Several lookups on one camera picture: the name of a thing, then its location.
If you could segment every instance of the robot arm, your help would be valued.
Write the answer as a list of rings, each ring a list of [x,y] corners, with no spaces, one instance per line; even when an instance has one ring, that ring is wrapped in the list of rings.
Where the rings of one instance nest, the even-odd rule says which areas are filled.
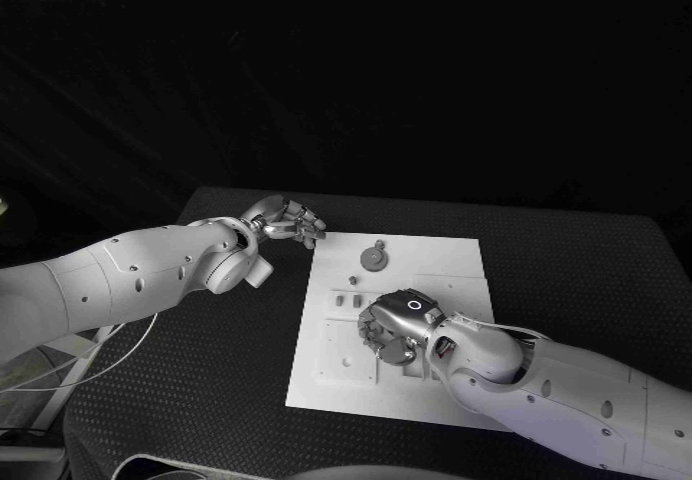
[[[275,195],[239,219],[216,217],[116,235],[53,260],[0,270],[0,364],[67,333],[145,318],[194,290],[219,294],[272,272],[266,238],[307,248],[324,222]]]
[[[455,313],[415,290],[364,309],[360,337],[393,365],[421,351],[459,407],[572,460],[658,479],[692,479],[692,394],[608,357]]]

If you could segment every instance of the small metal part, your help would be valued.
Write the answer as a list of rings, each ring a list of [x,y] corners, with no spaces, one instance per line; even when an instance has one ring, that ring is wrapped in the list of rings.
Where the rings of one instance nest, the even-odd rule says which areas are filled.
[[[360,254],[360,265],[369,272],[379,272],[386,267],[387,260],[385,243],[377,240],[374,247],[364,249]]]

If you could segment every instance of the circular hole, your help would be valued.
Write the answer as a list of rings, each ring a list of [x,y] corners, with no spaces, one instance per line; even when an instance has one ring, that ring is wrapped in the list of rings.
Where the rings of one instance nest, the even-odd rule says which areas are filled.
[[[609,400],[605,400],[601,405],[601,415],[602,418],[609,418],[612,416],[612,403]]]
[[[550,396],[550,390],[552,390],[552,385],[550,385],[550,381],[546,380],[543,382],[543,384],[540,385],[540,395],[543,397],[549,397]]]

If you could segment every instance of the robotic hand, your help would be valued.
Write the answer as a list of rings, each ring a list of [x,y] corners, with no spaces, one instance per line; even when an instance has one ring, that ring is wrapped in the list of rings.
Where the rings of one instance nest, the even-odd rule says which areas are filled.
[[[572,460],[692,479],[690,393],[537,332],[446,316],[412,289],[379,297],[357,329],[383,362],[408,365],[421,352],[458,405]]]
[[[53,260],[0,270],[0,365],[67,333],[129,322],[174,307],[194,290],[219,294],[272,272],[266,238],[310,249],[325,225],[273,195],[240,218],[216,217],[116,235]]]

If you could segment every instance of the black fabric surface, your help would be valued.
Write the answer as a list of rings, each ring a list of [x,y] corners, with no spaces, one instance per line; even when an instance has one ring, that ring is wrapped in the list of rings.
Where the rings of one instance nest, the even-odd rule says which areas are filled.
[[[273,192],[201,188],[178,223],[237,216]],[[692,390],[692,288],[654,222],[637,216],[285,193],[327,229],[480,240],[498,323],[529,327]],[[508,433],[284,406],[312,253],[268,241],[273,274],[223,295],[191,293],[131,358],[77,387],[64,434],[73,478],[147,453],[281,478],[389,464],[483,478],[627,478]],[[132,323],[99,371],[138,340]]]

